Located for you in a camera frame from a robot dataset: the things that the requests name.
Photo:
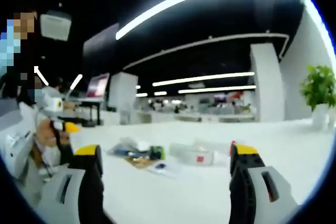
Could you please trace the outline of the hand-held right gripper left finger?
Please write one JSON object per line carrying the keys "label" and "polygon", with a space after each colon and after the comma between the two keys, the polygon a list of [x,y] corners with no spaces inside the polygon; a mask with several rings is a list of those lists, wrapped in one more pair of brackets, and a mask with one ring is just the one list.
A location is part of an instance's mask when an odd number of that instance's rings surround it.
{"label": "hand-held right gripper left finger", "polygon": [[42,190],[39,216],[44,223],[113,223],[103,208],[103,166],[99,145],[75,151]]}

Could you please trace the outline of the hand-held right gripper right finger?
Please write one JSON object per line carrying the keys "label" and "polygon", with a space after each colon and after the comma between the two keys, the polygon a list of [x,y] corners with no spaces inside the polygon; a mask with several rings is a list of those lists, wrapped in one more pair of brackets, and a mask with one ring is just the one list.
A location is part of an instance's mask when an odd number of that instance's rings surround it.
{"label": "hand-held right gripper right finger", "polygon": [[289,182],[257,150],[230,146],[230,224],[286,223],[298,209]]}

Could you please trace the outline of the person's left hand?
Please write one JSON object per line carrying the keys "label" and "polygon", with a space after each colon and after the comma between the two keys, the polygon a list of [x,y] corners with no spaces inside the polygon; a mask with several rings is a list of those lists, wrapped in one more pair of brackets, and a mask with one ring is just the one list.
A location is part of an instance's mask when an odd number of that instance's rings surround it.
{"label": "person's left hand", "polygon": [[54,126],[53,120],[46,118],[38,123],[35,132],[35,143],[42,152],[47,147],[58,147],[60,144],[60,131]]}

